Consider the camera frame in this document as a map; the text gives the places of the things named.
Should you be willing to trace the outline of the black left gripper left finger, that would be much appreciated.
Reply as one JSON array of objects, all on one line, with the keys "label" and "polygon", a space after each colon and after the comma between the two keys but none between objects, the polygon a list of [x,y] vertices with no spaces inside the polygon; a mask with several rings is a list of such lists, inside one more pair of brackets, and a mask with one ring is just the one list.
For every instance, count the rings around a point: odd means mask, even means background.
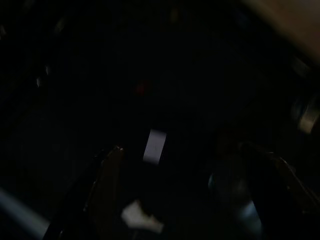
[{"label": "black left gripper left finger", "polygon": [[103,157],[88,196],[86,212],[99,240],[113,238],[112,222],[123,157],[124,150],[118,146]]}]

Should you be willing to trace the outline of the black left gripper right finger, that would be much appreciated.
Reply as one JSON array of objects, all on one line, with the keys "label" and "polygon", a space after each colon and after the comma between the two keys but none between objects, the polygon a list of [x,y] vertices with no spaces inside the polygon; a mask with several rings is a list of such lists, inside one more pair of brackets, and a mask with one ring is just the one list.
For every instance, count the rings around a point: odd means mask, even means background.
[{"label": "black left gripper right finger", "polygon": [[213,189],[256,240],[317,240],[320,196],[282,157],[251,142],[214,144]]}]

